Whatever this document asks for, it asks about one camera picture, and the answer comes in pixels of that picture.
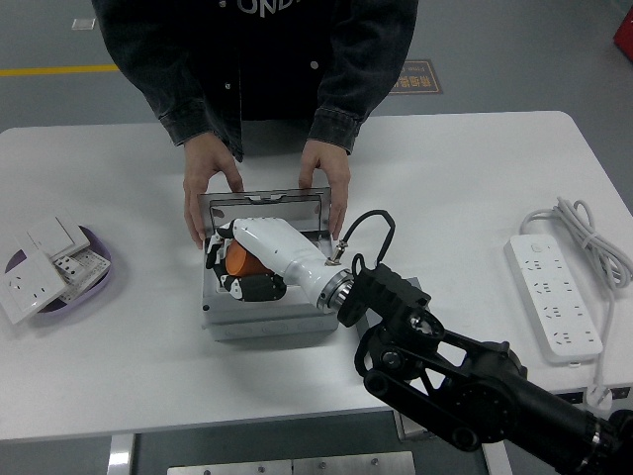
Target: hand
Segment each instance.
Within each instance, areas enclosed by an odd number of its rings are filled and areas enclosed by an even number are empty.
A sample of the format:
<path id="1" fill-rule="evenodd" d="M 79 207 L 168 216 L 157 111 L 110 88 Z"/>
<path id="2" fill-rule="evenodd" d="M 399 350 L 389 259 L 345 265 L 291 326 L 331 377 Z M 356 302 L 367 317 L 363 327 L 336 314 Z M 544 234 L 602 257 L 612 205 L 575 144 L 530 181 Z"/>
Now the hand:
<path id="1" fill-rule="evenodd" d="M 316 168 L 323 170 L 332 191 L 329 231 L 334 239 L 338 239 L 347 210 L 347 190 L 351 179 L 347 150 L 331 143 L 308 140 L 301 155 L 300 188 L 312 188 Z"/>
<path id="2" fill-rule="evenodd" d="M 207 192 L 209 180 L 220 171 L 231 191 L 244 191 L 235 159 L 220 139 L 207 132 L 185 142 L 185 179 L 182 184 L 185 190 L 185 221 L 198 249 L 202 249 L 206 237 L 198 195 Z"/>

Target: purple bowl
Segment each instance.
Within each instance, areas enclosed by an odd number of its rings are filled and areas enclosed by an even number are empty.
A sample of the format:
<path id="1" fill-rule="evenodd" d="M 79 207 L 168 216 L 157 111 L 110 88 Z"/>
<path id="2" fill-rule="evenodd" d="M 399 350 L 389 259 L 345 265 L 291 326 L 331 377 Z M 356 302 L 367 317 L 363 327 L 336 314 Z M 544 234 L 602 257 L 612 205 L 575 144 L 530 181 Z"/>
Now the purple bowl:
<path id="1" fill-rule="evenodd" d="M 91 297 L 94 297 L 95 294 L 101 291 L 108 284 L 108 282 L 110 282 L 110 276 L 112 274 L 112 256 L 110 255 L 110 251 L 88 228 L 84 228 L 83 226 L 80 226 L 79 228 L 90 241 L 90 245 L 88 246 L 88 248 L 92 250 L 93 252 L 96 252 L 97 254 L 101 255 L 105 259 L 108 259 L 110 261 L 110 267 L 108 268 L 108 271 L 106 272 L 106 274 L 103 277 L 101 277 L 101 279 L 99 279 L 99 281 L 95 285 L 93 285 L 88 291 L 81 294 L 72 302 L 69 302 L 68 304 L 66 304 L 65 302 L 59 299 L 55 299 L 52 302 L 50 302 L 48 305 L 46 305 L 43 309 L 41 309 L 38 312 L 39 314 L 46 314 L 48 317 L 58 317 L 58 316 L 65 315 L 68 312 L 72 311 L 75 307 L 81 305 L 86 300 L 90 299 Z M 9 259 L 9 262 L 7 263 L 7 267 L 4 270 L 5 274 L 9 272 L 11 269 L 13 269 L 20 262 L 25 260 L 26 258 L 27 257 L 22 250 L 19 250 L 18 252 L 16 252 L 13 255 L 13 257 Z"/>

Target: yellow floor line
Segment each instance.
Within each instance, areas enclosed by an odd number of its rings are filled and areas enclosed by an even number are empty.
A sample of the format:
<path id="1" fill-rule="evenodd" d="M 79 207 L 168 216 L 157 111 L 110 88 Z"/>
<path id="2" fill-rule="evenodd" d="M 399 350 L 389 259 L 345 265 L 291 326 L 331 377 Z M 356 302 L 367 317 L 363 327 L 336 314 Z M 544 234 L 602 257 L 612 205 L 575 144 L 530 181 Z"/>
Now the yellow floor line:
<path id="1" fill-rule="evenodd" d="M 113 72 L 119 69 L 115 64 L 92 64 L 87 66 L 25 67 L 21 69 L 0 69 L 0 77 L 40 76 L 46 74 L 77 74 L 82 72 Z"/>

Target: cable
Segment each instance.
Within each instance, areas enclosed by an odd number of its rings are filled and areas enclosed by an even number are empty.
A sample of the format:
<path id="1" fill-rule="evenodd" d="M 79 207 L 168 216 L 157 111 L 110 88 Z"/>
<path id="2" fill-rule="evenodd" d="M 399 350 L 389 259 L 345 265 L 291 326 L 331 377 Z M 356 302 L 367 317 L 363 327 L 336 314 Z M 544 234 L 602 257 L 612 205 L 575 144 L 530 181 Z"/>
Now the cable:
<path id="1" fill-rule="evenodd" d="M 367 218 L 370 218 L 372 216 L 382 216 L 387 222 L 387 224 L 389 225 L 389 232 L 385 236 L 385 240 L 383 241 L 383 245 L 380 248 L 378 257 L 376 257 L 376 265 L 378 265 L 380 261 L 383 260 L 383 257 L 385 257 L 385 254 L 387 253 L 387 249 L 389 249 L 389 246 L 392 243 L 394 233 L 396 232 L 396 223 L 394 222 L 394 219 L 391 217 L 391 215 L 387 211 L 372 210 L 372 211 L 368 211 L 367 213 L 364 213 L 354 223 L 352 223 L 352 226 L 350 226 L 349 230 L 347 230 L 347 233 L 345 233 L 345 236 L 343 237 L 343 239 L 341 239 L 341 241 L 344 242 L 345 245 L 347 245 L 347 243 L 349 242 L 349 238 L 351 238 L 352 233 L 358 227 L 358 225 L 360 225 L 363 221 L 365 221 Z"/>
<path id="2" fill-rule="evenodd" d="M 603 351 L 598 358 L 593 380 L 596 386 L 603 387 L 604 354 L 606 353 L 606 342 L 615 311 L 614 292 L 616 289 L 623 289 L 631 283 L 633 261 L 622 250 L 595 230 L 593 214 L 587 203 L 583 200 L 578 200 L 572 206 L 568 200 L 564 200 L 561 197 L 557 199 L 558 206 L 553 209 L 538 210 L 527 215 L 521 223 L 519 232 L 522 235 L 526 234 L 527 225 L 536 220 L 553 220 L 562 223 L 574 241 L 585 252 L 591 267 L 604 285 L 609 304 L 601 335 Z M 585 210 L 586 218 L 580 215 L 580 206 Z"/>

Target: coiled white cord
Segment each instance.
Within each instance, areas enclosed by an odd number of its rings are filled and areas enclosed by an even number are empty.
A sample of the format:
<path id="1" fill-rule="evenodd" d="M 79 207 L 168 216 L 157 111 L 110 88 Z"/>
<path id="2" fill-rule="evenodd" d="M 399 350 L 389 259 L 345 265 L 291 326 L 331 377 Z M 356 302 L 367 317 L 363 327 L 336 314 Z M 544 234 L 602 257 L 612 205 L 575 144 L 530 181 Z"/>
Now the coiled white cord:
<path id="1" fill-rule="evenodd" d="M 583 207 L 585 210 L 586 218 L 579 213 L 579 207 Z M 584 250 L 591 267 L 604 285 L 609 305 L 600 336 L 604 350 L 598 358 L 593 384 L 597 388 L 603 388 L 604 394 L 606 394 L 608 389 L 604 388 L 603 384 L 604 354 L 615 310 L 614 292 L 616 289 L 623 289 L 631 283 L 633 261 L 621 249 L 595 230 L 593 214 L 588 204 L 583 200 L 578 200 L 572 205 L 568 200 L 558 197 L 558 206 L 553 209 L 538 210 L 527 215 L 521 223 L 519 232 L 522 235 L 526 234 L 527 225 L 535 220 L 554 220 L 562 223 L 578 246 Z"/>

